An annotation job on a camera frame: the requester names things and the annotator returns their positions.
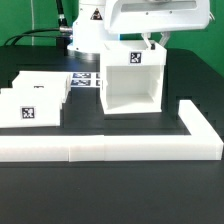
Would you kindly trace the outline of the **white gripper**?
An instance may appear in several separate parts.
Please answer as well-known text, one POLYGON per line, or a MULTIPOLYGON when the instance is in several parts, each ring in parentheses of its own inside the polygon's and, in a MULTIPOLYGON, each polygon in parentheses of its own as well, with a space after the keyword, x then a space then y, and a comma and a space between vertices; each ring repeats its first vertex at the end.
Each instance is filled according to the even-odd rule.
POLYGON ((142 33, 152 50, 150 33, 162 32, 165 46, 170 31, 204 29, 209 24, 210 0, 106 0, 104 27, 110 33, 142 33))

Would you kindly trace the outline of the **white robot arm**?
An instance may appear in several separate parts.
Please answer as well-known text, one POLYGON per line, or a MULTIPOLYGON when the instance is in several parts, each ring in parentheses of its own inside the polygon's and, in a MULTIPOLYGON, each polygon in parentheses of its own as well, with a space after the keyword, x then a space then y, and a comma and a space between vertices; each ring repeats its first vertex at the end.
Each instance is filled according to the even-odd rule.
POLYGON ((165 46, 170 33, 205 29, 210 0, 79 0, 68 51, 75 57, 97 60, 104 41, 139 33, 146 39, 160 33, 165 46))

